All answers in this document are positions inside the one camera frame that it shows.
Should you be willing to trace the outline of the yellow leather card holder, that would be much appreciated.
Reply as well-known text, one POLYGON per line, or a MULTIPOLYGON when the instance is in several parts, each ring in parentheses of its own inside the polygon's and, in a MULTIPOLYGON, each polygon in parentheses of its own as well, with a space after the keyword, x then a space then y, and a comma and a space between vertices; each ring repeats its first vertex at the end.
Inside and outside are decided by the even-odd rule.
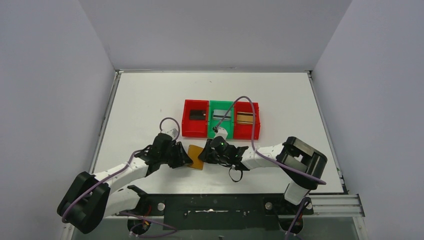
POLYGON ((197 145, 189 145, 187 155, 192 160, 192 163, 188 165, 189 168, 195 170, 203 170, 204 162, 199 159, 199 155, 202 153, 203 148, 197 145))

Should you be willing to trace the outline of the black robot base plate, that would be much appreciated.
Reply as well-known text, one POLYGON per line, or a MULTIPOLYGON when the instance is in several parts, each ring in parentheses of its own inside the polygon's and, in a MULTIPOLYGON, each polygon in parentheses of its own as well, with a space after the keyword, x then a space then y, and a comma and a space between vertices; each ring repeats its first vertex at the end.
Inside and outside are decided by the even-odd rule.
POLYGON ((147 194, 127 213, 164 220, 165 230, 287 229, 301 204, 281 193, 147 194))

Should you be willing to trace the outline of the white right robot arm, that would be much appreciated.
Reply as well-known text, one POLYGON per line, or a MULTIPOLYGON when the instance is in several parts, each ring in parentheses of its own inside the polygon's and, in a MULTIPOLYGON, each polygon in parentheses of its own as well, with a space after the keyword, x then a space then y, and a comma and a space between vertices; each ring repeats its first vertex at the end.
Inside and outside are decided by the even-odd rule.
POLYGON ((310 191, 325 185, 321 179, 327 157, 297 137, 273 146, 235 146, 222 136, 208 139, 198 158, 209 164, 222 165, 236 171, 257 168, 281 168, 291 179, 284 200, 299 205, 310 191))

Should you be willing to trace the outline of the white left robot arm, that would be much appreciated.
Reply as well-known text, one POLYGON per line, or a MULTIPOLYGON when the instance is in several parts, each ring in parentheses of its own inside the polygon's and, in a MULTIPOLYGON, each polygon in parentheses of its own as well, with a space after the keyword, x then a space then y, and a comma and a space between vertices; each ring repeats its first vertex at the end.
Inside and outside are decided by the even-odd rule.
POLYGON ((159 133, 152 144, 135 150, 128 161, 98 173, 79 173, 59 203, 57 214, 63 223, 88 234, 105 217, 148 209, 147 193, 133 181, 148 177, 162 165, 176 169, 192 163, 181 142, 159 133))

